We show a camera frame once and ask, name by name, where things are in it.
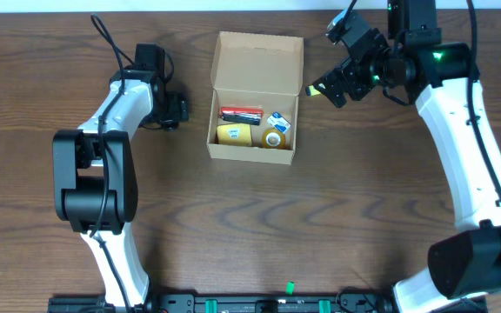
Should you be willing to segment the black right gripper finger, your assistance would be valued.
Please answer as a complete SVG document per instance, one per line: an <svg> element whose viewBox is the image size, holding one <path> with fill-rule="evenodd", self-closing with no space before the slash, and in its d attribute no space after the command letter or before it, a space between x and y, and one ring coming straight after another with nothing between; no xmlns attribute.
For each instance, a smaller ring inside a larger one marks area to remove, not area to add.
<svg viewBox="0 0 501 313"><path fill-rule="evenodd" d="M342 108L347 104L344 91L337 84L320 83L319 91L327 97L336 108Z"/></svg>
<svg viewBox="0 0 501 313"><path fill-rule="evenodd" d="M312 86L319 92L341 92L342 74L340 71L329 71L316 79Z"/></svg>

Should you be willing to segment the yellow highlighter with blue cap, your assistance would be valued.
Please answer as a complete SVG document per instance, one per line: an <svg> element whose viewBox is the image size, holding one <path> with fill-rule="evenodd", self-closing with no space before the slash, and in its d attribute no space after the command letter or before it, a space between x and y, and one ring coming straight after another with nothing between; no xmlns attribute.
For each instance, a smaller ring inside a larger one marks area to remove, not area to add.
<svg viewBox="0 0 501 313"><path fill-rule="evenodd" d="M314 97L321 94L321 92L318 91L313 85L307 86L305 89L305 93L308 97Z"/></svg>

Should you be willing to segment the small white blue eraser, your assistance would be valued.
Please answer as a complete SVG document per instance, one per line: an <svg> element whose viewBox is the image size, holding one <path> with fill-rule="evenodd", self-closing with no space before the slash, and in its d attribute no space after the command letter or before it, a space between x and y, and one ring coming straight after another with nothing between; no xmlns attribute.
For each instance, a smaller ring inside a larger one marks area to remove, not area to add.
<svg viewBox="0 0 501 313"><path fill-rule="evenodd" d="M273 112L267 118L267 122L272 128L275 128L282 134L285 134L291 128L291 123L279 112Z"/></svg>

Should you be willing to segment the yellow sticky note pad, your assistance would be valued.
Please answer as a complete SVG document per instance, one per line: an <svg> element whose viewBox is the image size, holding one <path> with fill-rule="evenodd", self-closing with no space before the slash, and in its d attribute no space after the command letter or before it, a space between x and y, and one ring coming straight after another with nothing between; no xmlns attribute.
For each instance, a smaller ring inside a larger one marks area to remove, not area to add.
<svg viewBox="0 0 501 313"><path fill-rule="evenodd" d="M251 147L251 127L245 123L219 125L217 127L217 141L223 145Z"/></svg>

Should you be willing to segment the yellow tape roll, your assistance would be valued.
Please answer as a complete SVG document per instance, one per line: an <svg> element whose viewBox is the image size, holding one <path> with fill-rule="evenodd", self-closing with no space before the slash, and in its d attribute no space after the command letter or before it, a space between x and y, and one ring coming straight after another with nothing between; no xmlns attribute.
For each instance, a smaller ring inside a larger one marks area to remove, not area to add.
<svg viewBox="0 0 501 313"><path fill-rule="evenodd" d="M285 146L285 135L276 128L267 129L262 136L262 145L265 149L282 150Z"/></svg>

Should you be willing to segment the cardboard box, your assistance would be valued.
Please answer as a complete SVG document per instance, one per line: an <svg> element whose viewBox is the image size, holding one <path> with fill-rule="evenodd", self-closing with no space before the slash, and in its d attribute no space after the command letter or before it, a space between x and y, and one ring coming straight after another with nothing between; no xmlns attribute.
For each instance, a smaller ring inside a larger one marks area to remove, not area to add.
<svg viewBox="0 0 501 313"><path fill-rule="evenodd" d="M302 37L222 31L211 67L212 102L206 145L216 159L290 165L296 150L299 92L303 84ZM253 108L264 112L258 126L250 125L251 147L223 145L217 127L223 107ZM263 133L272 128L267 118L279 112L290 123L282 150L265 149Z"/></svg>

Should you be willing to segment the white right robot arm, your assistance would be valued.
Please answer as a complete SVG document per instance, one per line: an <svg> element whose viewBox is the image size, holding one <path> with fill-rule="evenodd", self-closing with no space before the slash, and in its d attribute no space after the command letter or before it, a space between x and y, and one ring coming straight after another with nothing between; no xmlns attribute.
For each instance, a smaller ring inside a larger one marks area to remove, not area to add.
<svg viewBox="0 0 501 313"><path fill-rule="evenodd" d="M427 267L388 294L342 292L344 312L484 312L501 292L501 153L484 108L477 45L446 43L432 1L390 1L386 33L353 8L328 25L326 36L348 52L307 89L335 106L380 87L405 90L436 144L457 234L428 251Z"/></svg>

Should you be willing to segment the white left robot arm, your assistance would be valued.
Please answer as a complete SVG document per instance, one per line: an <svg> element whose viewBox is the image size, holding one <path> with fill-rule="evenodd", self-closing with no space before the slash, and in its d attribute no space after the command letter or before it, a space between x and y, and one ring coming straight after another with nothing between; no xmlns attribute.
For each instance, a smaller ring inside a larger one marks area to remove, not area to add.
<svg viewBox="0 0 501 313"><path fill-rule="evenodd" d="M154 43L110 79L93 116L53 137L57 216L88 244L104 280L101 296L54 296L50 312L156 312L157 297L141 264L132 222L138 187L131 140L139 129L175 130L189 119L183 95L168 91L173 62Z"/></svg>

